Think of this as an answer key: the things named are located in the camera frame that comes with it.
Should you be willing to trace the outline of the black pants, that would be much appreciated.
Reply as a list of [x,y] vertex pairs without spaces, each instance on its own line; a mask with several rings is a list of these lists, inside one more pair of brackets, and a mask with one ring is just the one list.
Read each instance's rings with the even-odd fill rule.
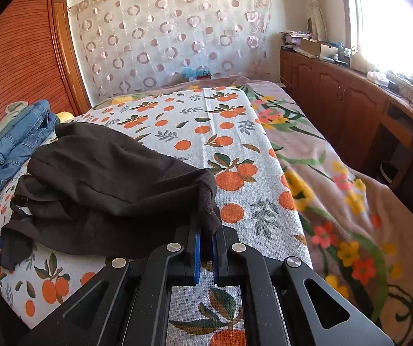
[[34,243],[69,255],[141,259],[194,217],[220,226],[213,174],[93,123],[63,123],[17,182],[1,229],[1,264],[13,270]]

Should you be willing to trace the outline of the orange fruit print bedsheet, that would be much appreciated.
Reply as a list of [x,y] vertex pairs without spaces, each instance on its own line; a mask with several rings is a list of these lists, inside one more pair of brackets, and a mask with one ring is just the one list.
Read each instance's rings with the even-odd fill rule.
[[48,117],[0,170],[0,345],[18,345],[111,259],[197,225],[262,255],[311,260],[264,119],[269,95],[227,86],[113,98]]

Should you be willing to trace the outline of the blue folded jeans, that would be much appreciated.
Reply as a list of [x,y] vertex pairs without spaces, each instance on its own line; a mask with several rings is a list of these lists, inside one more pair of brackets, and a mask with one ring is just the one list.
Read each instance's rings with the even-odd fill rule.
[[54,132],[59,119],[45,99],[28,104],[0,133],[0,191]]

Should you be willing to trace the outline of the olive green folded pants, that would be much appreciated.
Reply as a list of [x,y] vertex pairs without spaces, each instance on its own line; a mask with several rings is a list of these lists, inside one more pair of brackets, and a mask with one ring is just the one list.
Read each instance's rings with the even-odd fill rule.
[[0,121],[0,133],[7,128],[10,123],[28,107],[27,101],[15,101],[5,107],[5,115]]

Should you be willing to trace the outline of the yellow plush toy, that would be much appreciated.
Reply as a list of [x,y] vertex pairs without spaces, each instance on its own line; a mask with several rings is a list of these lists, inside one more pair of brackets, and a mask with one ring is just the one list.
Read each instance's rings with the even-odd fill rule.
[[70,112],[59,112],[56,114],[61,123],[66,123],[74,119],[74,115]]

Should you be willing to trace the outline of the floral pink blanket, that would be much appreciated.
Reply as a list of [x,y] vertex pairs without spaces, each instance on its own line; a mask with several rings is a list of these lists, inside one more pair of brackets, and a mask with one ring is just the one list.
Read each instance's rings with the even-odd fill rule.
[[210,170],[243,243],[298,255],[394,344],[413,345],[413,215],[344,163],[278,85],[200,81],[107,99],[85,120]]

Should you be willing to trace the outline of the box with blue cloth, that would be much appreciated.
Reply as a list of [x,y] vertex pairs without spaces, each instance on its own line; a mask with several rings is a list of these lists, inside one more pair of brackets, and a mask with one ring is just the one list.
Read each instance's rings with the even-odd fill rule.
[[181,72],[181,81],[190,82],[194,80],[211,79],[212,74],[207,66],[198,66],[197,68],[184,67]]

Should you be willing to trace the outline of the wooden louvered wardrobe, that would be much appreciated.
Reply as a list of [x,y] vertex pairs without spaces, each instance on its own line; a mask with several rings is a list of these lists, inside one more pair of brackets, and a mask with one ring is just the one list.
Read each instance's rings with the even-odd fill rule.
[[0,121],[15,101],[48,100],[53,112],[90,109],[66,0],[13,0],[0,15]]

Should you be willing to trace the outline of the circle pattern sheer curtain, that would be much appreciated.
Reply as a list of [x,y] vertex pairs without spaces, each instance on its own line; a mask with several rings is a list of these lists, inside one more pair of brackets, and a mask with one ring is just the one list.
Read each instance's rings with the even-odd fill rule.
[[212,77],[268,76],[271,0],[81,0],[70,28],[91,101]]

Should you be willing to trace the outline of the wooden side cabinet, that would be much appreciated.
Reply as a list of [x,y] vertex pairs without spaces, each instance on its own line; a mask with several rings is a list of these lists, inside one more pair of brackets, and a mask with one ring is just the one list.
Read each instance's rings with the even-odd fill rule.
[[404,148],[396,187],[413,188],[413,106],[366,76],[336,64],[281,50],[287,92],[350,167],[374,176]]

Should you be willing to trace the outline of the stack of books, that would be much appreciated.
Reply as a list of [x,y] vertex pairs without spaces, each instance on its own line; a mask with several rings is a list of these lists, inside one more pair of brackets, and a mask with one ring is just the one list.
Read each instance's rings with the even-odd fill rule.
[[282,46],[287,48],[294,48],[300,45],[303,39],[311,39],[312,33],[304,31],[281,31]]

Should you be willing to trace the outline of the cardboard box on cabinet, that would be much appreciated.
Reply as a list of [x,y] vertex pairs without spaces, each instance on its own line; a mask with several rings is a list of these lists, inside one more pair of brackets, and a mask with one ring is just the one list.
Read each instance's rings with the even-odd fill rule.
[[325,44],[324,42],[315,42],[309,39],[301,39],[300,48],[311,55],[330,58],[333,58],[336,54],[338,54],[339,50],[336,45]]

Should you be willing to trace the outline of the beige window drape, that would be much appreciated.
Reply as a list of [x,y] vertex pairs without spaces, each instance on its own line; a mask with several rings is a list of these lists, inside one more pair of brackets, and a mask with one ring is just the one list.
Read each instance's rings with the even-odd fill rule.
[[326,42],[328,39],[325,18],[322,13],[322,0],[307,0],[311,11],[313,38]]

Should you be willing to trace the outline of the window with wooden frame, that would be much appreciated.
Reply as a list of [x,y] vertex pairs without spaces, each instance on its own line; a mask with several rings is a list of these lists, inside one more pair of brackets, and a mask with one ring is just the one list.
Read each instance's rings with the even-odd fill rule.
[[413,81],[413,0],[344,0],[350,64]]

